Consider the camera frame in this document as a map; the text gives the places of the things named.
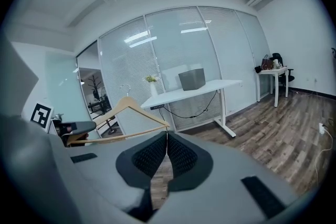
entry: gray box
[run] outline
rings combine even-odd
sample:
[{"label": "gray box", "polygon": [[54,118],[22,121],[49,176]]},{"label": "gray box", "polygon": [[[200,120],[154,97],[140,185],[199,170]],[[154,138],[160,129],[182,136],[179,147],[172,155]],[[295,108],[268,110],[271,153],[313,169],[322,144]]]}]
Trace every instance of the gray box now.
[{"label": "gray box", "polygon": [[197,90],[205,85],[204,69],[194,69],[178,74],[183,91]]}]

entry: wooden floor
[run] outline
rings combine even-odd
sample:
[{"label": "wooden floor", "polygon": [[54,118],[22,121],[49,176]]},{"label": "wooden floor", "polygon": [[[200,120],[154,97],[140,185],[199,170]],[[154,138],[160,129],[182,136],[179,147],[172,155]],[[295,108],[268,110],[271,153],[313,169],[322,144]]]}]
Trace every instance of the wooden floor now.
[{"label": "wooden floor", "polygon": [[[227,118],[227,126],[237,134],[235,138],[216,123],[183,133],[249,154],[302,195],[317,184],[314,169],[316,156],[322,149],[331,146],[330,136],[319,134],[318,123],[329,126],[331,132],[333,128],[328,124],[328,118],[333,118],[335,111],[336,101],[312,94],[289,92],[288,98],[285,98],[282,93],[277,108],[274,107],[274,95],[268,95],[259,103]],[[319,182],[327,169],[330,153],[323,152],[317,162]],[[172,178],[172,166],[166,156],[152,179],[154,209],[164,203],[167,183]]]}]

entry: white table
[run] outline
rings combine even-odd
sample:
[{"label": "white table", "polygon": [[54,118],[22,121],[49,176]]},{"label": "white table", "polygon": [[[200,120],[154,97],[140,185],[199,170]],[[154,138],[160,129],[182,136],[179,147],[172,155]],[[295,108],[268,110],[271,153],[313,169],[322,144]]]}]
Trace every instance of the white table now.
[{"label": "white table", "polygon": [[221,107],[221,117],[220,119],[213,119],[215,122],[217,122],[220,127],[222,127],[229,135],[232,137],[235,137],[236,134],[231,131],[230,128],[228,128],[225,125],[225,98],[224,98],[224,89],[233,85],[237,85],[242,83],[241,80],[212,80],[205,83],[205,85],[197,90],[193,91],[183,91],[183,89],[178,89],[171,92],[165,92],[162,94],[159,94],[156,97],[150,97],[147,101],[145,101],[141,108],[146,109],[150,108],[152,106],[160,105],[160,104],[168,104],[171,102],[183,100],[186,98],[194,97],[197,95],[201,95],[204,93],[217,91],[219,90],[219,101],[220,101],[220,107]]},{"label": "white table", "polygon": [[270,84],[271,84],[271,94],[273,94],[273,77],[275,77],[275,101],[274,107],[278,106],[279,99],[279,75],[285,73],[286,75],[286,97],[288,97],[288,67],[282,67],[279,69],[272,70],[262,70],[260,73],[257,73],[257,101],[260,102],[260,76],[261,75],[271,75]]}]

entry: hanger hook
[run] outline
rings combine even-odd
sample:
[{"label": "hanger hook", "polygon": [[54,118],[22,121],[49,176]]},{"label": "hanger hook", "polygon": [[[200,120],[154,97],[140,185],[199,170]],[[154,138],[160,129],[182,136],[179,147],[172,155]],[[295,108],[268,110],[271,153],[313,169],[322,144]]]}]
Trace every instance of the hanger hook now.
[{"label": "hanger hook", "polygon": [[129,92],[130,92],[130,90],[131,90],[131,86],[129,86],[128,84],[123,84],[122,86],[120,86],[120,87],[119,87],[119,89],[121,89],[121,88],[122,88],[124,85],[127,85],[127,86],[128,86],[128,88],[129,88],[129,89],[128,89],[128,92],[127,92],[127,96],[128,96],[128,93],[129,93]]}]

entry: desk control panel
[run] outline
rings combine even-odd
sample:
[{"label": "desk control panel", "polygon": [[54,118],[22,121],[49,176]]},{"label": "desk control panel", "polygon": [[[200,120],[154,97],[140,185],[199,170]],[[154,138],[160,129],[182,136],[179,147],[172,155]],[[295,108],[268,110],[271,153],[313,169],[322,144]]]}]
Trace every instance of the desk control panel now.
[{"label": "desk control panel", "polygon": [[160,109],[163,107],[164,107],[164,104],[159,104],[159,105],[151,106],[151,110]]}]

